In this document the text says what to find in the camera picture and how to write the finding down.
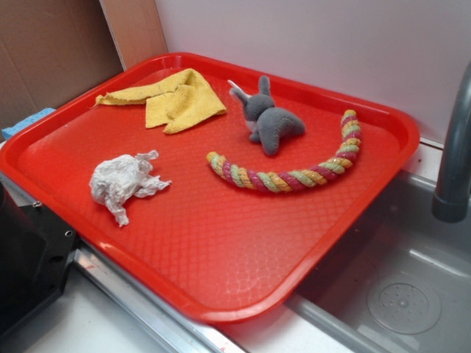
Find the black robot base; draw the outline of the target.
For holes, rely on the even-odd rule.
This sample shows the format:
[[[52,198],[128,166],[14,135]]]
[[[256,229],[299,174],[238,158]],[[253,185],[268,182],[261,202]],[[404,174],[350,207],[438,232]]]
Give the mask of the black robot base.
[[[1,187],[1,340],[63,295],[77,232],[45,205]]]

